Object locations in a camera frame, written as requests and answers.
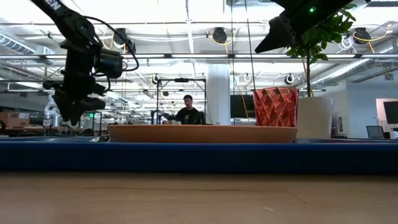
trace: office chair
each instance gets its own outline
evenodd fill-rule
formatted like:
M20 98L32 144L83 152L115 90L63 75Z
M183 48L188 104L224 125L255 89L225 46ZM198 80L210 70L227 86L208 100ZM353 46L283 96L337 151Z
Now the office chair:
M382 126L366 126L369 139L384 139L384 131Z

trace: white planter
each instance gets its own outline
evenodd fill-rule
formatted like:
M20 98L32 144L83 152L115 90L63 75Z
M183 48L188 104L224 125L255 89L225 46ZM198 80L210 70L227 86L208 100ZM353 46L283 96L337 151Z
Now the white planter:
M299 98L297 113L297 138L330 138L333 119L332 98Z

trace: green light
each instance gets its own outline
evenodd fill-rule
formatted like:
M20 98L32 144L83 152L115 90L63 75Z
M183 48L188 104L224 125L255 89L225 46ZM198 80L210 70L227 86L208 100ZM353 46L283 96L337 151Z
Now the green light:
M316 7L311 7L308 11L309 11L309 13L314 13L315 11L316 11L317 9L316 9Z

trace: black screen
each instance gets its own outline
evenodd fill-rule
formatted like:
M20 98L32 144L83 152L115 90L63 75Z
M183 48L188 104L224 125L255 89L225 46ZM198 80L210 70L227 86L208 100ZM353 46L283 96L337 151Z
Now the black screen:
M247 118L244 105L246 105L249 118L256 117L253 95L243 95L243 100L242 95L231 95L231 118Z
M388 124L398 124L398 101L384 102L384 111Z

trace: man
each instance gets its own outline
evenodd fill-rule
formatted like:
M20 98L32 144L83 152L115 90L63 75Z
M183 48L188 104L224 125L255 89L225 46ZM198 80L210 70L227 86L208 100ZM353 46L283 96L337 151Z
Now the man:
M181 124L200 124L200 112L192 106L192 96L184 96L185 108L182 108L175 116Z

